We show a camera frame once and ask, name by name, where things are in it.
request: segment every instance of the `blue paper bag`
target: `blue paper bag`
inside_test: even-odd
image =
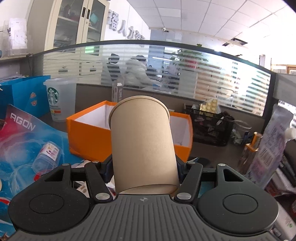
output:
[[[46,86],[50,75],[19,78],[0,83],[0,119],[5,118],[7,105],[35,116],[41,117],[49,112]]]

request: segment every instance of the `brown paper cup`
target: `brown paper cup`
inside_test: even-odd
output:
[[[170,113],[149,96],[120,101],[109,115],[116,193],[172,194],[179,187]]]

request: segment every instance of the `black basket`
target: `black basket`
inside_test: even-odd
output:
[[[226,146],[234,124],[234,118],[227,112],[214,114],[186,106],[185,114],[191,116],[193,140],[215,146]]]

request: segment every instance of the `wall sign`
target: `wall sign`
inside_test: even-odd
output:
[[[107,24],[109,25],[109,29],[112,29],[113,31],[117,31],[118,23],[119,23],[119,14],[109,9],[108,18],[107,18]],[[128,30],[129,30],[129,33],[127,35],[127,33],[126,33],[126,21],[122,20],[121,27],[117,31],[119,34],[122,33],[122,35],[124,37],[127,36],[128,39],[138,39],[138,40],[144,40],[145,39],[144,36],[139,33],[139,31],[133,29],[133,26],[130,26],[128,28]]]

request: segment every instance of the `cabinet handle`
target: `cabinet handle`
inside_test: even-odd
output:
[[[89,19],[89,14],[91,13],[91,11],[88,9],[87,10],[87,16],[86,16],[86,19]]]
[[[82,15],[81,15],[81,17],[83,17],[83,18],[85,16],[85,10],[86,10],[86,8],[84,7],[83,10],[82,10]]]

